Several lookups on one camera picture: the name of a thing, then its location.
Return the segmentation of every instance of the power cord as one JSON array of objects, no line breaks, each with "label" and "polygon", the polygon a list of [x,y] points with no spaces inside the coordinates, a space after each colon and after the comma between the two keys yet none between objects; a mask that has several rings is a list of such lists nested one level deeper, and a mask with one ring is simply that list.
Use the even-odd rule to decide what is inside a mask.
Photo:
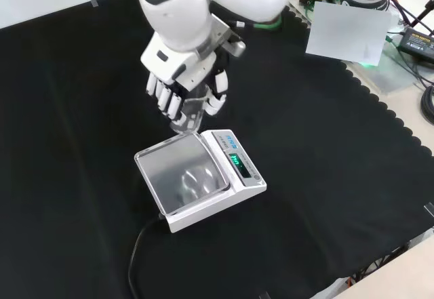
[{"label": "power cord", "polygon": [[244,22],[244,21],[237,21],[237,20],[227,20],[226,23],[231,28],[239,28],[239,29],[254,28],[260,30],[267,30],[267,31],[276,31],[281,27],[283,20],[282,20],[282,15],[279,15],[273,22],[270,23],[255,23],[255,22]]},{"label": "power cord", "polygon": [[401,56],[401,59],[406,64],[406,66],[409,68],[406,69],[402,66],[407,72],[414,75],[420,83],[424,86],[425,91],[422,95],[422,99],[420,100],[420,110],[422,111],[422,114],[425,116],[425,118],[434,125],[434,103],[433,103],[433,96],[434,96],[434,82],[429,81],[419,73],[418,69],[418,63],[414,63],[414,67],[412,68],[404,55],[402,54],[401,50],[399,50],[398,46],[393,42],[392,38],[389,36],[386,37],[386,40],[395,47],[395,49],[398,51],[398,54]]},{"label": "power cord", "polygon": [[406,16],[406,13],[407,13],[413,19],[415,19],[415,21],[417,21],[417,23],[423,25],[429,31],[430,36],[434,35],[434,32],[425,23],[423,23],[421,20],[419,20],[414,14],[412,14],[410,11],[408,11],[404,6],[399,4],[397,0],[391,0],[391,1],[393,4],[395,4],[395,7],[398,9],[399,13],[401,13],[402,18],[404,19],[406,24],[411,25],[411,22],[408,20],[408,17]]},{"label": "power cord", "polygon": [[140,241],[142,240],[145,232],[147,232],[149,230],[149,228],[152,227],[152,225],[154,225],[155,223],[157,223],[158,221],[161,221],[163,219],[164,219],[164,215],[160,213],[156,218],[149,220],[144,225],[142,230],[139,232],[139,234],[137,236],[136,243],[134,244],[134,249],[133,249],[133,252],[132,252],[131,258],[130,258],[130,264],[128,265],[128,284],[130,285],[130,290],[131,290],[131,293],[132,293],[134,299],[140,299],[140,296],[138,295],[138,292],[136,290],[136,287],[134,286],[134,281],[133,281],[133,279],[134,279],[133,278],[134,263],[136,262],[137,249],[140,245]]},{"label": "power cord", "polygon": [[354,275],[351,275],[351,277],[348,279],[348,286],[350,287],[354,281],[354,283],[360,282],[368,275],[371,275],[372,273],[376,272],[378,269],[382,268],[384,265],[390,263],[392,260],[394,260],[396,257],[404,254],[406,251],[408,251],[408,248],[410,247],[409,243],[406,243],[404,246],[401,246],[394,250],[390,255],[387,255],[383,257],[379,263],[377,263],[377,260],[371,264],[369,264],[367,267],[362,268],[360,271],[356,272]]}]

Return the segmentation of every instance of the power adapter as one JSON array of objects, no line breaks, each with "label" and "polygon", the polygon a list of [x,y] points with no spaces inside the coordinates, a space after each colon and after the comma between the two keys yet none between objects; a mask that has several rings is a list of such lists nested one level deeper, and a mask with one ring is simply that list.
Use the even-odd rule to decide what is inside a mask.
[{"label": "power adapter", "polygon": [[415,58],[434,64],[434,38],[408,28],[398,49]]}]

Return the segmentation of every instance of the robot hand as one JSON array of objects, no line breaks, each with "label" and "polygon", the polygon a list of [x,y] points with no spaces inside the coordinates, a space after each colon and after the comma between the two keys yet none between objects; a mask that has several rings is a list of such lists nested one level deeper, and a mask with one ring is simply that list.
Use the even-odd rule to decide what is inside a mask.
[{"label": "robot hand", "polygon": [[[228,53],[239,57],[245,44],[227,24],[211,14],[211,0],[139,0],[155,33],[141,61],[150,76],[146,91],[176,125],[189,93],[206,83],[205,111],[215,115],[226,101]],[[244,18],[268,22],[288,0],[212,0]]]},{"label": "robot hand", "polygon": [[[152,54],[157,54],[157,58],[150,61],[147,56]],[[147,66],[161,62],[160,65],[150,67],[146,92],[156,97],[159,110],[175,125],[181,126],[185,123],[187,116],[183,112],[184,101],[201,83],[206,84],[203,109],[208,115],[217,114],[226,101],[228,78],[225,69],[229,61],[228,53],[218,47],[203,60],[196,56],[165,49],[157,34],[142,55],[142,61],[147,63]]]}]

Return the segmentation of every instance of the black cable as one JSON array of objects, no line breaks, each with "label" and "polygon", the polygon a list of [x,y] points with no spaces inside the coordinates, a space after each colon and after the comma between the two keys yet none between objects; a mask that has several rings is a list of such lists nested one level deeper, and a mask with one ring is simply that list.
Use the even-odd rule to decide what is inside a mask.
[{"label": "black cable", "polygon": [[420,100],[420,110],[431,124],[434,124],[433,96],[434,87],[431,85],[425,90],[424,94],[422,95],[422,99]]},{"label": "black cable", "polygon": [[405,35],[405,33],[403,31],[399,31],[398,33],[394,33],[393,31],[387,31],[387,33],[390,35],[401,35],[401,36]]},{"label": "black cable", "polygon": [[392,58],[392,60],[393,60],[394,62],[396,62],[398,65],[400,65],[400,67],[402,67],[403,70],[409,72],[409,74],[411,74],[411,75],[413,75],[415,78],[419,79],[419,77],[417,76],[417,74],[416,74],[413,70],[409,70],[408,68],[406,68],[406,67],[403,66],[400,62],[398,62],[397,60],[395,60],[395,59],[393,59],[393,58]]},{"label": "black cable", "polygon": [[434,85],[434,82],[429,81],[428,79],[425,79],[422,75],[417,74],[413,68],[411,68],[411,66],[408,64],[408,61],[404,58],[402,52],[397,48],[398,54],[401,56],[403,62],[407,65],[407,67],[412,71],[412,74],[422,83],[422,85],[425,88],[428,88],[428,86],[423,82],[426,81],[428,83],[430,83],[431,85]]},{"label": "black cable", "polygon": [[402,19],[404,20],[404,22],[408,25],[411,25],[410,20],[408,20],[408,17],[406,16],[406,13],[404,12],[404,10],[402,9],[401,4],[399,4],[396,0],[391,0],[392,3],[395,5],[395,7],[397,8],[397,10],[399,11],[399,13],[402,16]]},{"label": "black cable", "polygon": [[131,293],[132,293],[132,295],[133,295],[133,298],[134,299],[140,299],[140,297],[139,297],[139,295],[138,295],[138,292],[137,292],[137,290],[136,290],[136,288],[134,287],[134,282],[133,282],[133,269],[134,269],[134,263],[135,263],[135,260],[136,260],[136,252],[137,252],[137,249],[138,249],[138,246],[140,245],[140,241],[142,240],[142,238],[143,238],[143,234],[152,226],[152,225],[154,225],[156,222],[158,222],[158,221],[160,221],[160,220],[163,220],[164,219],[164,216],[160,213],[159,215],[158,215],[158,217],[156,217],[156,218],[153,218],[152,220],[149,220],[145,225],[144,225],[144,227],[142,228],[142,230],[139,232],[139,234],[138,234],[138,236],[137,236],[137,240],[136,240],[136,243],[134,244],[134,249],[133,249],[133,252],[132,252],[132,254],[131,254],[131,258],[130,258],[130,264],[128,265],[128,283],[129,283],[129,285],[130,285],[130,290],[131,290]]},{"label": "black cable", "polygon": [[419,81],[423,84],[423,86],[425,87],[425,89],[428,89],[428,86],[423,82],[422,80],[422,76],[419,74],[419,67],[418,67],[418,62],[414,61],[413,64],[413,72],[416,73],[417,78],[419,79]]},{"label": "black cable", "polygon": [[[398,52],[399,52],[399,55],[401,55],[401,58],[402,58],[403,60],[405,60],[404,57],[403,57],[403,55],[402,55],[402,52],[401,52],[400,50],[398,50]],[[431,85],[434,85],[434,82],[429,81],[428,79],[426,79],[425,77],[423,77],[422,75],[419,74],[419,69],[418,69],[417,62],[415,62],[415,69],[412,69],[412,72],[413,72],[413,73],[416,75],[416,77],[418,77],[420,80],[423,80],[423,81],[425,81],[425,82],[427,82],[427,83],[429,83],[429,84],[431,84]]]},{"label": "black cable", "polygon": [[398,11],[401,12],[402,15],[402,11],[407,12],[413,19],[415,19],[415,21],[417,21],[417,23],[423,25],[430,33],[431,35],[434,35],[434,32],[422,21],[420,21],[413,13],[411,13],[410,11],[408,11],[404,6],[402,6],[401,4],[399,4],[398,2],[396,2],[396,0],[391,0],[397,7]]}]

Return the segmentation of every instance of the scale weighing pan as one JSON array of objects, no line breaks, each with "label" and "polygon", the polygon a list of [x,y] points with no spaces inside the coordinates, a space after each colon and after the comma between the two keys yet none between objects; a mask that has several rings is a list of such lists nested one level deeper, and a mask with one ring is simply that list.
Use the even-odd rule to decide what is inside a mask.
[{"label": "scale weighing pan", "polygon": [[178,135],[135,160],[173,233],[267,189],[230,130]]}]

